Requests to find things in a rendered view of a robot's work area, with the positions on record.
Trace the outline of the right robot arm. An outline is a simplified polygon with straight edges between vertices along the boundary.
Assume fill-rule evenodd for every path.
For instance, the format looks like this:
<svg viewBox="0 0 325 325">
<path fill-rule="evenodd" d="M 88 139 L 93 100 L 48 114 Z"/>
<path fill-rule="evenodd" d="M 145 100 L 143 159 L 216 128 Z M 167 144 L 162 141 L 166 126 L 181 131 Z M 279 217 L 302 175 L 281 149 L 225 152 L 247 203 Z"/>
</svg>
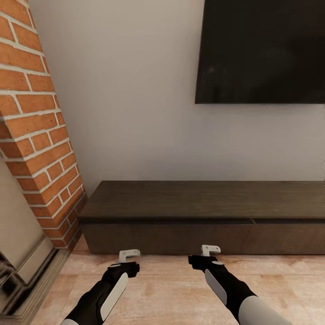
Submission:
<svg viewBox="0 0 325 325">
<path fill-rule="evenodd" d="M 294 325 L 268 306 L 249 286 L 228 272 L 209 253 L 220 253 L 218 246 L 203 245 L 201 255 L 189 255 L 193 269 L 204 272 L 207 284 L 234 315 L 240 325 Z"/>
</svg>

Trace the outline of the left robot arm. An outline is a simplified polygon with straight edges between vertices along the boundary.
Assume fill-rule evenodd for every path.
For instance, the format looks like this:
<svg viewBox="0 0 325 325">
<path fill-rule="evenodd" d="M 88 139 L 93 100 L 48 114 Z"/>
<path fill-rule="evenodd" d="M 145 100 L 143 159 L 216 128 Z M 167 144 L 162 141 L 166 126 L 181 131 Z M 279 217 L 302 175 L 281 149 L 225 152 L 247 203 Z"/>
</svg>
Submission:
<svg viewBox="0 0 325 325">
<path fill-rule="evenodd" d="M 103 325 L 124 292 L 128 279 L 136 277 L 139 272 L 139 264 L 126 259 L 139 255 L 139 250 L 120 251 L 118 264 L 108 267 L 102 280 L 80 298 L 60 325 Z"/>
</svg>

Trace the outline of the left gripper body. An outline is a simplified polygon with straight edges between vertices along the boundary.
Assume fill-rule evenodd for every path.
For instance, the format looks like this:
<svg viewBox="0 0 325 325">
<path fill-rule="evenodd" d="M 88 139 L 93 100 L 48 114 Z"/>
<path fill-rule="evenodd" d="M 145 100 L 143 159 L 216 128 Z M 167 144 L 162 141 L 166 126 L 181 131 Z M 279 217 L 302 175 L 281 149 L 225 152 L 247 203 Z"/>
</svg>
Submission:
<svg viewBox="0 0 325 325">
<path fill-rule="evenodd" d="M 136 262 L 121 263 L 120 265 L 126 268 L 129 278 L 136 277 Z"/>
</svg>

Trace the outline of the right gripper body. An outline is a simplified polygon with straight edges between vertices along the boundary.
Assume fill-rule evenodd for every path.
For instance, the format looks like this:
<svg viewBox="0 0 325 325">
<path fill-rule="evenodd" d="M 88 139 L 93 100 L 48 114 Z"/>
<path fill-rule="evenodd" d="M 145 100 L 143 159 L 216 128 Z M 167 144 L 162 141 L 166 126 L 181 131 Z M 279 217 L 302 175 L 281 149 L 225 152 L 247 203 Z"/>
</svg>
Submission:
<svg viewBox="0 0 325 325">
<path fill-rule="evenodd" d="M 213 256 L 203 257 L 201 255 L 193 255 L 193 257 L 192 257 L 193 269 L 200 269 L 200 270 L 204 271 L 203 264 L 206 260 L 216 260 L 216 258 Z"/>
</svg>

